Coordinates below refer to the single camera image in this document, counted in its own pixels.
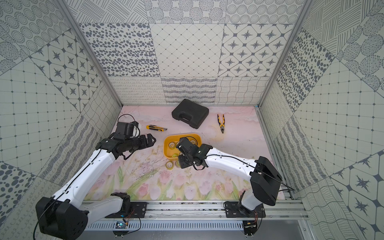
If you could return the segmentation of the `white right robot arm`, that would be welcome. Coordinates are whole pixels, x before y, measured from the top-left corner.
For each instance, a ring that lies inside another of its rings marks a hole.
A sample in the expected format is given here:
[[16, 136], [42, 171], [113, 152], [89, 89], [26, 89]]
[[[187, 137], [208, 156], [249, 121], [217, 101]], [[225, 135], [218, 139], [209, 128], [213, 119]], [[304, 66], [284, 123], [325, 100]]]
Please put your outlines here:
[[240, 158], [224, 153], [210, 145], [197, 146], [186, 138], [180, 138], [176, 148], [182, 153], [178, 159], [182, 169], [201, 166], [216, 168], [234, 174], [250, 182], [251, 190], [240, 197], [240, 205], [253, 211], [264, 204], [275, 206], [282, 184], [282, 176], [274, 165], [265, 157], [257, 160]]

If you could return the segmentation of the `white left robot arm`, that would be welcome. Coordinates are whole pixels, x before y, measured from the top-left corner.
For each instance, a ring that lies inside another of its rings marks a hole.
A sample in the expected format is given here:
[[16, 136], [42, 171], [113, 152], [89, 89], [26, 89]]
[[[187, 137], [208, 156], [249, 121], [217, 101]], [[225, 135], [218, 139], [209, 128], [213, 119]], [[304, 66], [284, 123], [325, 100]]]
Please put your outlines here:
[[85, 196], [102, 173], [124, 152], [131, 154], [152, 147], [156, 139], [151, 135], [137, 138], [109, 137], [101, 140], [90, 159], [52, 197], [42, 197], [36, 204], [38, 221], [34, 231], [39, 230], [63, 240], [77, 239], [86, 227], [110, 215], [122, 219], [131, 215], [131, 197], [122, 192], [112, 193], [107, 199], [82, 208]]

